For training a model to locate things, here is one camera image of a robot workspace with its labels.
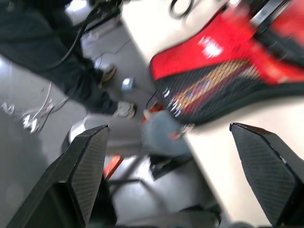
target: concrete floor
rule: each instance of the concrete floor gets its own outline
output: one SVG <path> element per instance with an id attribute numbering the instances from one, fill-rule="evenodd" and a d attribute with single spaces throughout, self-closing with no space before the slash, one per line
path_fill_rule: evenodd
<path id="1" fill-rule="evenodd" d="M 74 0 L 73 4 L 75 4 L 75 8 L 70 9 L 69 13 L 74 22 L 79 22 L 85 17 L 89 9 L 85 7 L 83 0 Z M 151 95 L 140 90 L 128 94 L 121 93 L 121 82 L 126 77 L 134 77 L 137 85 L 144 90 L 153 93 L 154 88 L 147 67 L 125 28 L 110 21 L 96 29 L 90 36 L 83 38 L 83 49 L 86 56 L 96 59 L 100 64 L 114 63 L 118 66 L 117 76 L 106 89 L 113 99 L 136 103 L 140 110 L 136 118 L 140 119 L 141 111 Z M 16 114 L 39 107 L 46 97 L 48 84 L 49 82 L 33 73 L 14 66 L 3 58 L 0 59 L 0 103 L 14 104 L 17 110 Z M 54 102 L 60 102 L 64 99 L 64 95 L 58 89 L 53 88 L 51 98 Z M 27 196 L 47 166 L 60 155 L 61 143 L 70 127 L 84 118 L 85 115 L 85 108 L 73 101 L 69 101 L 60 111 L 50 115 L 43 131 L 37 137 L 41 144 L 41 151 L 38 153 L 42 153 L 47 162 L 37 168 L 35 180 L 24 181 L 23 184 L 27 185 L 23 193 L 24 197 Z M 1 135 L 3 136 L 2 140 L 6 140 L 5 132 L 2 132 Z M 22 146 L 20 144 L 19 147 L 14 147 L 16 153 L 23 152 Z M 175 212 L 196 204 L 203 207 L 215 204 L 215 200 L 194 161 L 156 181 L 152 179 L 149 165 L 147 158 L 130 158 L 125 160 L 113 175 L 113 179 L 141 177 L 148 183 L 147 186 L 136 183 L 112 189 L 119 223 L 166 211 Z M 18 181 L 17 179 L 12 180 L 12 184 L 14 182 L 19 184 Z M 9 221 L 11 216 L 11 213 L 4 218 L 0 216 L 0 227 Z"/>

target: sneaker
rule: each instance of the sneaker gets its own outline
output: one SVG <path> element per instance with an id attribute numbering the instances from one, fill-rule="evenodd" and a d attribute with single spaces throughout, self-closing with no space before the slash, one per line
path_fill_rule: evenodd
<path id="1" fill-rule="evenodd" d="M 118 102 L 117 111 L 113 114 L 113 116 L 131 119 L 135 113 L 136 108 L 134 104 L 120 101 Z"/>
<path id="2" fill-rule="evenodd" d="M 96 69 L 95 71 L 98 75 L 101 76 L 101 79 L 100 79 L 100 82 L 98 85 L 99 87 L 101 87 L 103 83 L 109 81 L 116 74 L 117 67 L 110 64 L 104 68 Z"/>

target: red object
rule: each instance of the red object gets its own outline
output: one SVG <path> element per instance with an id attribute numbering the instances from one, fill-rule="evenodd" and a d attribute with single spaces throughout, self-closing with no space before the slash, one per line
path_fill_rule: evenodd
<path id="1" fill-rule="evenodd" d="M 155 113 L 155 112 L 158 112 L 158 111 L 161 111 L 161 110 L 163 110 L 163 105 L 160 104 L 160 103 L 158 103 L 158 102 L 155 102 L 155 103 L 152 105 L 152 107 L 150 107 L 149 112 L 150 112 L 150 113 Z M 147 120 L 146 117 L 143 117 L 141 122 L 143 123 L 143 122 L 145 122 L 146 120 Z"/>
<path id="2" fill-rule="evenodd" d="M 268 83 L 304 81 L 302 69 L 276 59 L 252 38 L 255 30 L 249 20 L 248 15 L 235 16 L 232 9 L 219 13 L 198 34 L 152 59 L 154 80 L 225 61 L 249 59 Z M 304 2 L 291 1 L 290 6 L 274 21 L 272 29 L 282 37 L 292 35 L 304 45 Z M 221 52 L 216 57 L 208 57 L 204 53 L 209 40 Z"/>
<path id="3" fill-rule="evenodd" d="M 104 168 L 104 178 L 108 180 L 122 162 L 123 158 L 121 156 L 114 156 L 110 160 L 109 164 Z"/>

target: person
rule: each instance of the person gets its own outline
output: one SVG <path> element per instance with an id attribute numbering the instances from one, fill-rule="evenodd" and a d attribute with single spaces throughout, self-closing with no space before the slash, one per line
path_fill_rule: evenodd
<path id="1" fill-rule="evenodd" d="M 77 31 L 65 13 L 72 0 L 0 0 L 0 34 L 5 38 L 30 37 L 57 30 L 71 32 L 48 39 L 28 42 L 0 42 L 0 55 L 41 77 L 52 81 L 69 98 L 81 103 L 92 113 L 132 118 L 133 104 L 115 102 L 101 85 L 116 73 L 115 66 L 96 69 L 92 60 L 83 56 L 78 42 L 63 64 L 49 71 L 39 71 L 61 60 L 72 46 Z"/>

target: black mesh fabric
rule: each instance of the black mesh fabric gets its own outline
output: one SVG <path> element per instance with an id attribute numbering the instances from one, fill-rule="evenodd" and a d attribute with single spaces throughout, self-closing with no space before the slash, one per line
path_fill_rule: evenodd
<path id="1" fill-rule="evenodd" d="M 297 179 L 264 138 L 235 125 L 231 131 L 248 183 L 269 222 L 278 225 Z"/>
<path id="2" fill-rule="evenodd" d="M 240 100 L 268 87 L 247 60 L 181 72 L 157 80 L 160 99 L 182 123 L 202 124 L 233 111 Z"/>
<path id="3" fill-rule="evenodd" d="M 91 138 L 72 177 L 72 187 L 86 224 L 103 175 L 108 135 L 109 129 L 104 128 Z"/>

